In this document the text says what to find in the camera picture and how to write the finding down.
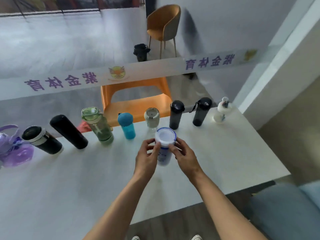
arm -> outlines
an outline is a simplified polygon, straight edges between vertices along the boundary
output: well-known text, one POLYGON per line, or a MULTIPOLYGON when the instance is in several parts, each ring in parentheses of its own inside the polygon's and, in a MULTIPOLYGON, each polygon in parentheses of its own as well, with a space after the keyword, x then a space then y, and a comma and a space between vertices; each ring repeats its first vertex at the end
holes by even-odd
POLYGON ((133 177, 83 240, 123 240, 125 238, 142 192, 157 166, 161 144, 149 145, 154 141, 154 139, 143 141, 136 157, 133 177))
POLYGON ((185 141, 169 145, 179 167, 198 190, 222 240, 267 240, 229 201, 202 171, 193 150, 185 141))

person's left hand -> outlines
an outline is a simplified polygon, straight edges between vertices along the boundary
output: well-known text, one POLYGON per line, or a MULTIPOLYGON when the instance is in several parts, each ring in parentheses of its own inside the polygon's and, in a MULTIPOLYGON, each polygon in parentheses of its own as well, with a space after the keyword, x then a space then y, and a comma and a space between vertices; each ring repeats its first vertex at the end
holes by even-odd
POLYGON ((157 166, 157 157, 161 147, 161 143, 158 142, 155 145, 149 145, 154 142, 155 139, 148 139, 142 142, 141 148, 136 156, 136 166, 134 169, 134 176, 142 177, 149 181, 154 174, 157 166))

white water bottle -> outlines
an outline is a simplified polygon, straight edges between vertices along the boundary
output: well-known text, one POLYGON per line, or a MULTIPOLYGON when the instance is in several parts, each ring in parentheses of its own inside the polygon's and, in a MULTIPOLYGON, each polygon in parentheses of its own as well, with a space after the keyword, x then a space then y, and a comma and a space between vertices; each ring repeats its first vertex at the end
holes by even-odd
POLYGON ((177 134, 174 130, 168 127, 162 127, 158 129, 154 135, 155 142, 161 143, 161 148, 158 153, 158 165, 166 166, 169 164, 172 153, 169 151, 169 144, 176 142, 177 134))

white sneaker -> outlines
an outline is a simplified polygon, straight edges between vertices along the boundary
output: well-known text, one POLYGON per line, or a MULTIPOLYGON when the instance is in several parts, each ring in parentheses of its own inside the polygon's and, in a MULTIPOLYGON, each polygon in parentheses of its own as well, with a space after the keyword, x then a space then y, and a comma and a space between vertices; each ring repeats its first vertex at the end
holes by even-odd
POLYGON ((202 240, 200 235, 195 235, 191 240, 202 240))

blue water bottle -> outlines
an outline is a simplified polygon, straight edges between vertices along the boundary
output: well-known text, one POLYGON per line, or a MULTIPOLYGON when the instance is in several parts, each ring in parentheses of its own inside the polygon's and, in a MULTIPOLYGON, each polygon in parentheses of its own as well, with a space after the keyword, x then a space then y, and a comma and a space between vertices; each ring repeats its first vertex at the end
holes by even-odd
POLYGON ((136 137, 133 121, 134 117, 130 113, 120 113, 118 115, 118 123, 121 125, 124 136, 127 140, 131 140, 136 137))

